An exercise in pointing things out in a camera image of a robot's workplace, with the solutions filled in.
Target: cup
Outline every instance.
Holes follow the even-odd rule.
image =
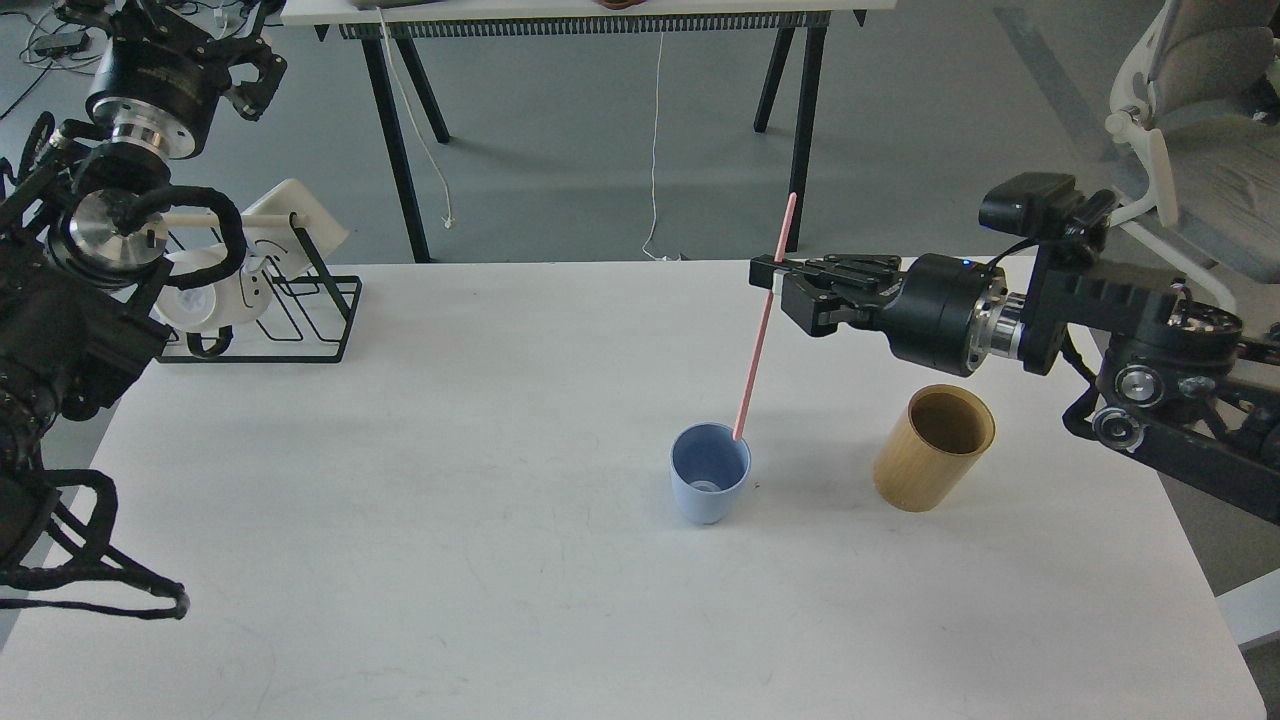
[[[920,388],[876,457],[876,489],[900,510],[932,510],[995,439],[996,420],[978,396],[947,384]]]
[[[671,447],[671,491],[694,523],[710,525],[728,515],[751,469],[746,441],[719,423],[686,428]]]

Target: table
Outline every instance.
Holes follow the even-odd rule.
[[[750,484],[692,527],[666,457],[733,418],[745,261],[337,270],[365,283],[342,364],[127,393],[95,460],[116,544],[191,614],[24,611],[0,716],[1265,715],[1155,473],[1061,428],[1065,364],[954,379],[778,313]],[[869,473],[933,382],[998,437],[913,515]]]
[[[892,9],[897,0],[650,0],[626,10],[608,10],[593,0],[449,0],[448,3],[385,10],[388,28],[404,60],[413,90],[422,104],[435,140],[449,141],[449,131],[422,68],[413,40],[419,37],[474,37],[518,35],[635,33],[713,29],[777,28],[773,54],[756,105],[754,129],[764,132],[777,96],[782,69],[796,28],[805,28],[800,102],[791,152],[788,188],[799,197],[787,250],[796,250],[809,177],[809,151],[818,105],[818,81],[827,26],[833,10],[852,10],[858,23],[867,10]],[[347,0],[289,0],[280,14],[287,26],[315,26],[324,40],[330,24],[343,37],[360,40],[381,122],[383,140],[396,179],[396,192],[416,263],[431,261],[430,247],[417,206],[413,178],[387,61],[380,47],[378,13],[356,10]]]

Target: table leg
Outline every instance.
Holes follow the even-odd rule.
[[[426,231],[422,228],[417,191],[413,190],[413,176],[410,174],[408,156],[404,154],[404,136],[401,133],[399,117],[396,114],[396,99],[392,96],[392,81],[387,74],[381,41],[361,40],[360,45],[365,50],[369,82],[374,86],[374,102],[378,105],[378,119],[383,124],[383,140],[387,142],[392,176],[396,177],[396,193],[399,196],[401,213],[404,215],[404,229],[408,231],[413,261],[430,263],[431,252],[426,247]]]
[[[778,96],[778,82],[782,81],[782,68],[787,64],[787,53],[791,51],[791,38],[795,33],[794,27],[778,28],[778,37],[773,41],[773,56],[769,58],[769,72],[764,76],[764,90],[760,91],[760,104],[755,108],[755,132],[764,132],[769,124],[773,99]]]
[[[818,109],[818,78],[822,74],[822,47],[827,28],[812,27],[806,31],[804,69],[800,76],[800,109],[796,113],[796,138],[791,150],[791,192],[796,193],[796,211],[791,219],[791,237],[787,251],[795,252],[800,241],[800,215],[804,211],[804,187],[809,177],[809,149],[813,145],[813,118]]]
[[[422,104],[422,110],[426,111],[426,119],[431,123],[435,141],[447,145],[449,128],[444,126],[444,115],[440,114],[440,106],[435,102],[435,92],[431,92],[431,83],[426,79],[426,70],[422,69],[422,59],[417,55],[413,38],[398,37],[396,46],[399,47],[401,58],[404,58],[404,67],[408,68],[408,77],[413,81],[413,90],[417,91],[417,99]]]

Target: wooden cup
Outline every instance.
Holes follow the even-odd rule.
[[[920,388],[876,457],[876,489],[901,510],[932,510],[995,439],[996,420],[978,396],[946,384]]]

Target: blue cup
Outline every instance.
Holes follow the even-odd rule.
[[[691,425],[671,447],[671,491],[694,523],[710,525],[728,515],[751,469],[746,441],[719,423]]]

